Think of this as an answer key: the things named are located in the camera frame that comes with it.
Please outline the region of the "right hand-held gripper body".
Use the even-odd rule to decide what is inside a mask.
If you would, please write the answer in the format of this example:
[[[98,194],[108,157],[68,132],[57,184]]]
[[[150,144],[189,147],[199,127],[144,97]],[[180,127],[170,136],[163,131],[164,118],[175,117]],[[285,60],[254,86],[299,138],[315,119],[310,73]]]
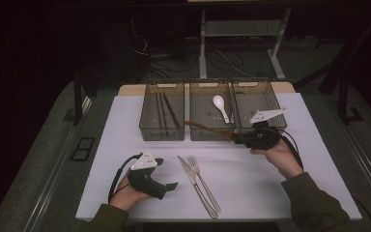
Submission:
[[[251,149],[268,150],[275,146],[281,137],[280,130],[269,124],[269,119],[282,115],[286,108],[258,110],[249,120],[252,131],[247,134],[245,146]]]

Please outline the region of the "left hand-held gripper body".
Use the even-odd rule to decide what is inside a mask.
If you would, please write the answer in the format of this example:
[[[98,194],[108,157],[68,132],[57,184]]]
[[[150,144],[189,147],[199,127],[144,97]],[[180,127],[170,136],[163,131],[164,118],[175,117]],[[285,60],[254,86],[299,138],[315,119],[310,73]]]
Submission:
[[[140,154],[140,158],[130,167],[128,181],[130,185],[157,199],[162,199],[166,193],[165,185],[152,179],[152,174],[158,167],[156,158],[151,151]]]

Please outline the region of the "brown wooden spoon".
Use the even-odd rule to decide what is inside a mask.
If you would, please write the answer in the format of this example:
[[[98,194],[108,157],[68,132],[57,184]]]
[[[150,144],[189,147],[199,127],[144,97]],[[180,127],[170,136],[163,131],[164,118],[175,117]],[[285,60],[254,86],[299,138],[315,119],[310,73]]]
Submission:
[[[210,131],[210,132],[219,134],[219,135],[225,137],[228,140],[233,140],[234,138],[239,136],[236,132],[233,132],[233,131],[216,130],[216,129],[212,129],[212,128],[206,127],[202,124],[195,123],[195,122],[192,122],[192,121],[185,121],[185,124],[189,125],[191,127],[195,127],[195,128],[198,128],[198,129],[202,129],[202,130],[205,130],[205,131]]]

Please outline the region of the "white ceramic spoon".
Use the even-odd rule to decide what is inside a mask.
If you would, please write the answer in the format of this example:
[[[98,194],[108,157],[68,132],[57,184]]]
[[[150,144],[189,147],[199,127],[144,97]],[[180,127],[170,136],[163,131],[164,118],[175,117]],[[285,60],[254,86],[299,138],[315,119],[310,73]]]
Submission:
[[[213,104],[221,112],[221,114],[223,116],[223,119],[224,119],[224,122],[226,124],[229,124],[230,119],[229,119],[228,114],[226,113],[226,110],[225,110],[225,101],[224,101],[223,97],[221,97],[219,95],[214,96],[213,97]]]

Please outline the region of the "clear grey plastic bin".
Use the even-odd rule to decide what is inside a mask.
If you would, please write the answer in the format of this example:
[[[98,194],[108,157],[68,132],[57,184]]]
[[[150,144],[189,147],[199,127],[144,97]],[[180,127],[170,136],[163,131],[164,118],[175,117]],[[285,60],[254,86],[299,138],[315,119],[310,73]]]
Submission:
[[[224,110],[229,122],[214,105],[215,96],[224,100]],[[233,106],[229,84],[220,82],[191,82],[189,87],[189,121],[217,131],[232,131],[234,126]]]
[[[234,81],[232,90],[238,132],[253,130],[250,120],[257,112],[282,110],[269,82]]]
[[[155,93],[158,93],[161,128],[158,127]],[[163,125],[160,93],[164,104],[167,129]],[[185,139],[185,85],[182,82],[148,83],[139,128],[145,141],[183,141]]]

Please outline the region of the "person's right hand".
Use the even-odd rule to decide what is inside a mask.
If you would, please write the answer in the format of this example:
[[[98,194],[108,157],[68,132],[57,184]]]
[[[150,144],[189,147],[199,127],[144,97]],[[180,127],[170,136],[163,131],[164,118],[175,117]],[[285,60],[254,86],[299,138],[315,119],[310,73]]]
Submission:
[[[267,161],[275,166],[286,180],[303,173],[303,169],[283,140],[279,140],[275,146],[268,150],[251,149],[250,153],[252,155],[264,155]]]

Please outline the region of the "person's left hand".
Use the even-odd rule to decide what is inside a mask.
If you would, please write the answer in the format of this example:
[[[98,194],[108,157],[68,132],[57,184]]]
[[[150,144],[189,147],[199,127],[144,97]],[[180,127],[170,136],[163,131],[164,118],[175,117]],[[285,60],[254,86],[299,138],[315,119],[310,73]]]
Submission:
[[[129,212],[136,204],[148,198],[150,198],[150,195],[133,188],[130,185],[128,178],[124,177],[118,184],[118,190],[109,200],[109,204],[113,207]]]

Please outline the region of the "steel table knife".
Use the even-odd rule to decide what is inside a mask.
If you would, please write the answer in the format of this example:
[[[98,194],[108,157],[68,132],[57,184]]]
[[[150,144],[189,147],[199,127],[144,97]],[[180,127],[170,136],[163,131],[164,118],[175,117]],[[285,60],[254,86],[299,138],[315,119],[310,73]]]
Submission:
[[[199,198],[200,198],[203,206],[205,207],[207,213],[209,214],[209,216],[211,218],[217,218],[218,213],[214,210],[214,208],[208,202],[208,200],[206,199],[206,197],[204,196],[203,192],[201,191],[201,189],[199,188],[199,186],[197,184],[196,174],[192,171],[190,166],[186,163],[186,161],[183,158],[178,157],[178,159],[180,161],[180,164],[181,164],[183,170],[185,171],[185,174],[187,175],[188,179],[190,180],[194,189],[196,190],[196,193],[199,196]]]

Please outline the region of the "steel fork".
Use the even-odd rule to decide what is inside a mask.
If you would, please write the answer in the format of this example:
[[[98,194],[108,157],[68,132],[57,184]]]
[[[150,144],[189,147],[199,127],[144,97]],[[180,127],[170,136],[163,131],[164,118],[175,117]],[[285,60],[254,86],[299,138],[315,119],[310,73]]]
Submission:
[[[189,156],[187,159],[188,159],[188,162],[189,162],[189,165],[190,165],[192,171],[197,175],[197,177],[199,178],[201,184],[203,185],[203,188],[205,189],[205,192],[208,194],[208,197],[210,198],[210,200],[211,200],[211,202],[212,202],[212,204],[214,206],[214,210],[217,213],[220,213],[221,212],[221,208],[220,208],[219,204],[217,203],[214,195],[212,194],[211,190],[209,189],[209,187],[205,183],[204,179],[200,175],[200,167],[199,167],[199,165],[197,163],[196,158],[194,156]]]

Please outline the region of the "black metal stand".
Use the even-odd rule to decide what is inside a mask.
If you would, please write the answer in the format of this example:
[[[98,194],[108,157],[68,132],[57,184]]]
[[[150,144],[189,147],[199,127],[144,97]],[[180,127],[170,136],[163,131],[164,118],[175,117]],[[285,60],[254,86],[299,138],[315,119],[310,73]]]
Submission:
[[[345,125],[363,120],[355,107],[348,106],[348,90],[349,82],[347,80],[341,80],[339,82],[338,115]]]

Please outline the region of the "white metal stand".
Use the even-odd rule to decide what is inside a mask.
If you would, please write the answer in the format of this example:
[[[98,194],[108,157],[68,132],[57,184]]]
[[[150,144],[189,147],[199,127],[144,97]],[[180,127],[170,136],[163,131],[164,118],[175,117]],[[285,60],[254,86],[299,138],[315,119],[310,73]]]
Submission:
[[[201,12],[199,74],[207,78],[206,39],[214,37],[267,37],[274,36],[273,45],[267,50],[271,66],[278,80],[286,76],[278,61],[277,54],[288,25],[291,8],[286,8],[280,19],[272,20],[207,20],[207,13]]]

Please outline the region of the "dark slanted stand bar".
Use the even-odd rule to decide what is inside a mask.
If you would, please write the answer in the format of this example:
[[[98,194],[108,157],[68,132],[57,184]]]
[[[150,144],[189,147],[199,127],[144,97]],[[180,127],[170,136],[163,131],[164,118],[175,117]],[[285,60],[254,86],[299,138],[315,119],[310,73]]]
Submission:
[[[345,70],[350,67],[350,64],[357,54],[357,51],[360,49],[370,33],[371,14],[368,14],[363,18],[362,24],[351,34],[332,62],[295,82],[293,87],[298,90],[300,87],[305,86],[307,83],[319,78],[324,74],[326,77],[319,86],[319,90],[324,94],[331,93],[336,85],[339,84],[343,79]]]

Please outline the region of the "black upright post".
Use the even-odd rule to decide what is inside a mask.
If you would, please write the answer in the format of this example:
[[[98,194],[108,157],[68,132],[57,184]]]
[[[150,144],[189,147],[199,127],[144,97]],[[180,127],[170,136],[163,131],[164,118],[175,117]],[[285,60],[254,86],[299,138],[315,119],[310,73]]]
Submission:
[[[82,84],[80,73],[77,72],[73,78],[74,90],[74,123],[77,125],[82,118]]]

